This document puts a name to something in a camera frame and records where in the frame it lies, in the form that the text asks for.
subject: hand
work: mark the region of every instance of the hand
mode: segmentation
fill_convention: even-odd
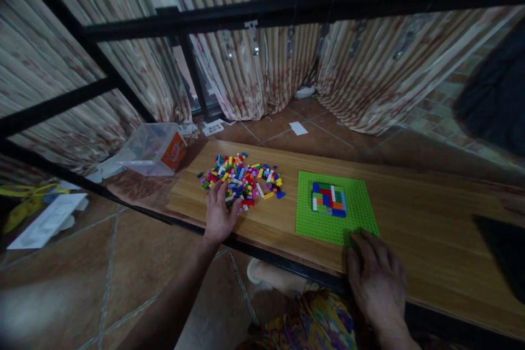
[[[218,181],[208,193],[206,210],[206,231],[204,240],[220,245],[231,234],[237,222],[241,199],[236,199],[231,211],[226,208],[226,189],[228,183]]]
[[[362,235],[363,238],[351,235],[363,255],[362,272],[357,253],[348,249],[348,281],[357,306],[380,342],[411,341],[404,318],[406,278],[403,265],[381,239],[365,230]]]

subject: curtain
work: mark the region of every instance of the curtain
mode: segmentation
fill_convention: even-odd
[[[83,23],[135,18],[147,0],[65,0]],[[191,120],[189,101],[164,39],[104,44],[104,52],[158,121]],[[41,0],[0,0],[0,116],[104,78]],[[86,175],[114,155],[142,122],[113,90],[10,139]],[[49,174],[0,157],[0,184],[36,185]]]
[[[156,1],[164,7],[192,10],[249,0]],[[398,60],[392,59],[393,50],[404,36],[409,17],[367,21],[352,59],[348,53],[356,22],[337,22],[331,26],[316,70],[319,101],[351,129],[380,134],[475,50],[474,40],[479,44],[487,40],[515,11],[509,7],[431,15]],[[192,41],[225,115],[236,120],[259,119],[282,110],[301,86],[318,50],[319,30],[318,25],[296,27],[290,59],[287,27],[258,31],[259,56],[252,55],[253,38],[247,31],[233,32],[230,61],[226,60],[222,32],[198,34]]]

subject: wooden tabletop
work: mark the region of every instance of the wooden tabletop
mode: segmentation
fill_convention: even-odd
[[[168,208],[205,221],[206,192],[196,175],[214,157],[248,153],[248,164],[278,166],[286,197],[257,199],[236,234],[337,272],[343,247],[295,233],[298,171],[362,179],[381,233],[403,261],[409,300],[525,340],[525,305],[511,293],[472,216],[509,221],[488,188],[391,167],[209,141],[170,192]]]

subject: clear plastic box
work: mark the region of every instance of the clear plastic box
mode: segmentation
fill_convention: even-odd
[[[172,176],[186,152],[177,123],[143,123],[115,157],[115,163],[145,176]]]

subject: green lego brick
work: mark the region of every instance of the green lego brick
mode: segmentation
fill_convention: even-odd
[[[312,210],[314,182],[319,183],[322,188],[330,189],[332,184],[343,190],[345,200],[342,202],[346,204],[345,218]],[[317,209],[322,209],[321,205],[318,204]],[[299,171],[295,232],[322,241],[353,246],[350,233],[361,228],[379,236],[372,204],[363,180]]]

